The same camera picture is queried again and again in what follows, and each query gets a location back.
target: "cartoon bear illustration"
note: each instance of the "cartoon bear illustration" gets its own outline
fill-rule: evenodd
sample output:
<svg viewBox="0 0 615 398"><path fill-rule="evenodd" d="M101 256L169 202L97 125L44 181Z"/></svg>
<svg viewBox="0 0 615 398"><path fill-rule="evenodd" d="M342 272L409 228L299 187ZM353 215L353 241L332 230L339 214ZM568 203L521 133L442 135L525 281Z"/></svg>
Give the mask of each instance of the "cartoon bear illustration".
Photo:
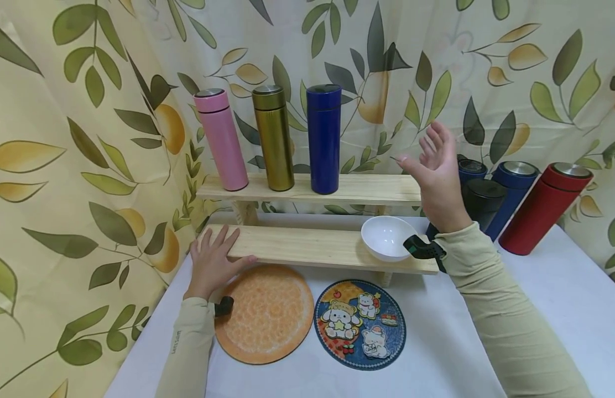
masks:
<svg viewBox="0 0 615 398"><path fill-rule="evenodd" d="M321 315L321 320L329 322L325 334L332 339L353 339L358 334L358 326L363 323L356 316L356 307L337 300L330 301L330 307Z"/></svg>
<svg viewBox="0 0 615 398"><path fill-rule="evenodd" d="M376 314L379 313L380 301L370 293L362 293L358 295L358 314L367 319L376 319Z"/></svg>
<svg viewBox="0 0 615 398"><path fill-rule="evenodd" d="M387 336L380 326L374 326L371 330L365 329L363 335L363 352L368 357L384 359L391 355L387 347Z"/></svg>

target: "pink thermos bottle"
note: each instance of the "pink thermos bottle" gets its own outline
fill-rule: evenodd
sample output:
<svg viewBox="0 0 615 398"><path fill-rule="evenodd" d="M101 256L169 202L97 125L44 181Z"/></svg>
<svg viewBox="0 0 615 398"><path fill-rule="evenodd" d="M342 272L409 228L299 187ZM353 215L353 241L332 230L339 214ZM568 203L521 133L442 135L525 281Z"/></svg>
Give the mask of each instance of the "pink thermos bottle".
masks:
<svg viewBox="0 0 615 398"><path fill-rule="evenodd" d="M244 188L248 185L248 174L227 93L221 88L208 88L194 98L223 189Z"/></svg>

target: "curtain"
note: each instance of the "curtain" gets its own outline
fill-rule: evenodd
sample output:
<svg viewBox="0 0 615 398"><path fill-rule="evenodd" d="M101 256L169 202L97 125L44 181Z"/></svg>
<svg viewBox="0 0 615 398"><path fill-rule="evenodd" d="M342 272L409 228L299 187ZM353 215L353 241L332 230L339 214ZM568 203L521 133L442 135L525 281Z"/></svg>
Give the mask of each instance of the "curtain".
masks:
<svg viewBox="0 0 615 398"><path fill-rule="evenodd" d="M196 196L215 165L192 94L230 94L265 172L251 91L283 87L309 172L305 92L327 82L342 173L399 173L435 119L489 170L589 168L560 226L615 281L615 0L0 0L0 397L101 397L228 208Z"/></svg>

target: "arm sleeve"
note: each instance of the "arm sleeve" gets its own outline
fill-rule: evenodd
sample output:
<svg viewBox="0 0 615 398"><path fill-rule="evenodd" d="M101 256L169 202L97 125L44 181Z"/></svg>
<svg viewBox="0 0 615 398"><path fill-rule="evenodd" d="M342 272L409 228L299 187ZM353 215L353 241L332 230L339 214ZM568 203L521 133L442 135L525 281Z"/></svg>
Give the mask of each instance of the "arm sleeve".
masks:
<svg viewBox="0 0 615 398"><path fill-rule="evenodd" d="M590 397L575 363L513 278L478 223L438 234L447 273L467 304L508 397Z"/></svg>
<svg viewBox="0 0 615 398"><path fill-rule="evenodd" d="M203 398L206 395L208 357L214 335L215 307L203 298L185 299L175 321L156 398Z"/></svg>

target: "right hand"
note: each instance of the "right hand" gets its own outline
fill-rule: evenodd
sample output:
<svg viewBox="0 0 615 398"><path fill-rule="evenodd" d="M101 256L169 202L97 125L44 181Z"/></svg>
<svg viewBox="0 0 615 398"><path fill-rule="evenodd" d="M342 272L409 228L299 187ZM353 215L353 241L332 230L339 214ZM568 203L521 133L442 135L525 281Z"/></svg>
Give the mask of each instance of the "right hand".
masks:
<svg viewBox="0 0 615 398"><path fill-rule="evenodd" d="M456 141L440 122L434 121L419 139L423 153L418 160L401 155L396 162L420 185L425 215L439 232L449 233L471 225L460 193Z"/></svg>

